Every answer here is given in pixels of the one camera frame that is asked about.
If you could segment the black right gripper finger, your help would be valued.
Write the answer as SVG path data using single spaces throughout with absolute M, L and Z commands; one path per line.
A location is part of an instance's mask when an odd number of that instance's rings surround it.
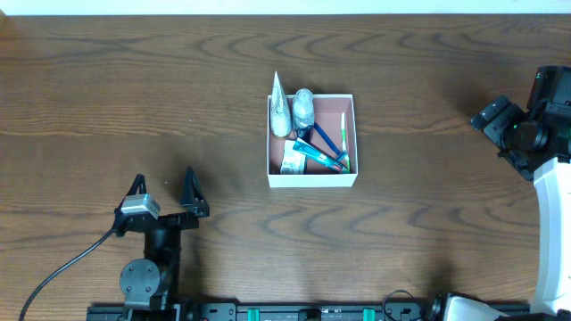
M 484 107 L 476 116 L 470 120 L 474 130 L 483 130 L 496 116 L 511 104 L 511 101 L 504 95 L 496 97 L 491 103 Z
M 513 127 L 525 118 L 525 113 L 521 108 L 511 103 L 498 116 L 496 116 L 487 126 L 483 133 L 501 150 L 505 150 L 505 136 Z

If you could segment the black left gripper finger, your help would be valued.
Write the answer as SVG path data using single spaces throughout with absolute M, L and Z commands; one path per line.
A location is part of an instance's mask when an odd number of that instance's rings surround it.
M 146 194 L 146 183 L 145 183 L 145 176 L 142 174 L 137 174 L 133 184 L 129 188 L 127 192 L 127 196 L 137 195 L 137 194 Z
M 186 168 L 180 206 L 198 218 L 210 216 L 210 205 L 203 196 L 192 167 Z

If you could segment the green soap bar package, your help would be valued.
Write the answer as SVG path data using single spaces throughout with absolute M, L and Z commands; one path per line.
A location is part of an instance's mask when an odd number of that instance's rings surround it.
M 286 140 L 284 155 L 280 166 L 281 175 L 303 175 L 306 167 L 306 156 L 294 149 L 295 141 Z

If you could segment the white patterned cream tube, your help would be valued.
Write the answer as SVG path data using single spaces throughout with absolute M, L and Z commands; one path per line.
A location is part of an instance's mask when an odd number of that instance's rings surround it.
M 287 137 L 292 131 L 290 108 L 277 72 L 274 74 L 271 93 L 269 124 L 271 132 L 277 137 Z

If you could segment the green white toothpaste tube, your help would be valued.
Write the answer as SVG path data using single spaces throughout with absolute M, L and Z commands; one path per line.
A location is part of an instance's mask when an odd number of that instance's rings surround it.
M 349 174 L 350 170 L 347 169 L 340 161 L 335 160 L 329 155 L 323 153 L 321 150 L 313 147 L 311 144 L 306 143 L 301 138 L 294 141 L 293 150 L 303 155 L 306 159 L 304 173 L 309 173 L 308 161 L 317 163 L 319 166 L 323 167 L 336 174 Z

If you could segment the blue disposable razor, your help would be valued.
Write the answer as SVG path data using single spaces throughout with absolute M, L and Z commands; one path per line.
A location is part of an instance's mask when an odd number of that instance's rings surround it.
M 313 127 L 318 132 L 318 134 L 321 136 L 321 138 L 325 141 L 327 146 L 335 153 L 335 160 L 337 162 L 344 160 L 345 157 L 347 156 L 347 152 L 340 151 L 337 148 L 337 146 L 335 145 L 335 143 L 331 140 L 331 138 L 324 131 L 324 129 L 317 122 L 314 123 Z

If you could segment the clear bottle with blue liquid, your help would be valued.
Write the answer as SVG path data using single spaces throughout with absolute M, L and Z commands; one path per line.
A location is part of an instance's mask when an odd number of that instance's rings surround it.
M 315 123 L 313 93 L 306 88 L 298 90 L 293 99 L 293 127 L 298 138 L 308 141 Z

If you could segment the green white toothbrush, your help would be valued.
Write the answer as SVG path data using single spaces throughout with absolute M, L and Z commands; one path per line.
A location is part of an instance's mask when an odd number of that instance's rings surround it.
M 347 148 L 347 132 L 346 132 L 346 114 L 345 112 L 342 112 L 341 114 L 341 121 L 340 121 L 340 126 L 341 126 L 341 135 L 342 135 L 342 150 L 343 150 L 343 158 L 346 164 L 346 170 L 344 171 L 345 173 L 350 173 L 351 172 L 351 161 L 350 161 L 350 156 L 348 153 L 348 148 Z

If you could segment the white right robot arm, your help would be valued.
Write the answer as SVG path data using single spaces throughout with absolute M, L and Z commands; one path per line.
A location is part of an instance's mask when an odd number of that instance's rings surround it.
M 570 69 L 542 66 L 524 109 L 499 96 L 471 120 L 534 185 L 540 215 L 539 269 L 527 307 L 492 306 L 462 294 L 434 300 L 426 320 L 570 318 Z

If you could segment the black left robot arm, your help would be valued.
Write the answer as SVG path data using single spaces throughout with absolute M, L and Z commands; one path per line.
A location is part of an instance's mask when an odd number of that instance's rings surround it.
M 130 261 L 120 274 L 127 309 L 165 310 L 169 296 L 178 290 L 181 232 L 198 228 L 199 219 L 210 215 L 192 168 L 186 169 L 180 206 L 180 212 L 162 215 L 139 174 L 115 209 L 112 230 L 118 237 L 128 232 L 145 237 L 144 257 Z

